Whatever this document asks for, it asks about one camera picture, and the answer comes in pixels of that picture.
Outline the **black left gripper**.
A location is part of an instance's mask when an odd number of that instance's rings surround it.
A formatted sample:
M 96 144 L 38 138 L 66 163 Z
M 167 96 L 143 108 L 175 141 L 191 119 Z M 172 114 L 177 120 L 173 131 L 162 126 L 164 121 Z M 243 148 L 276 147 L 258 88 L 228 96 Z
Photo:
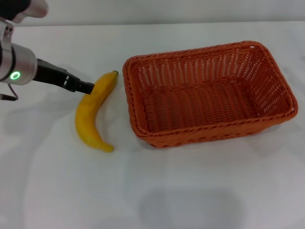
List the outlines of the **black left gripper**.
M 81 81 L 67 70 L 55 66 L 42 59 L 37 59 L 37 71 L 33 80 L 41 83 L 52 84 L 71 92 L 91 94 L 95 84 Z

